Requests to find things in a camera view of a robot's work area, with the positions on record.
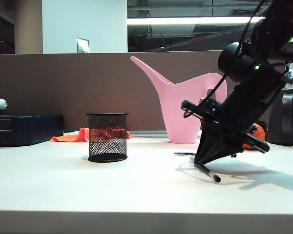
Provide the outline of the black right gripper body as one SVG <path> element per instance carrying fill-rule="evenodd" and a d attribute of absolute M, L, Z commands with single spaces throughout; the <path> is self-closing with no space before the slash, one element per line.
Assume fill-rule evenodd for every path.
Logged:
<path fill-rule="evenodd" d="M 185 111 L 185 116 L 194 116 L 202 122 L 202 132 L 215 135 L 215 143 L 224 141 L 227 144 L 242 146 L 246 144 L 261 153 L 266 153 L 270 147 L 263 140 L 260 140 L 251 132 L 255 131 L 255 127 L 249 124 L 248 127 L 237 129 L 233 118 L 227 115 L 223 110 L 220 102 L 213 99 L 202 100 L 199 105 L 184 100 L 181 109 Z"/>

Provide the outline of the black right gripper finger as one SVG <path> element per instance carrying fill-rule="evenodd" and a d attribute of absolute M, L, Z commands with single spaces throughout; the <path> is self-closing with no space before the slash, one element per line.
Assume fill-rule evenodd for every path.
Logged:
<path fill-rule="evenodd" d="M 195 163 L 208 163 L 210 162 L 211 156 L 209 155 L 210 150 L 215 145 L 215 135 L 211 133 L 202 133 L 200 137 L 199 146 L 194 158 Z"/>
<path fill-rule="evenodd" d="M 211 156 L 210 162 L 226 157 L 231 156 L 237 153 L 242 153 L 243 148 L 242 146 L 236 146 L 233 144 L 227 144 L 224 141 L 219 141 L 215 143 L 214 147 L 210 150 L 209 155 Z"/>

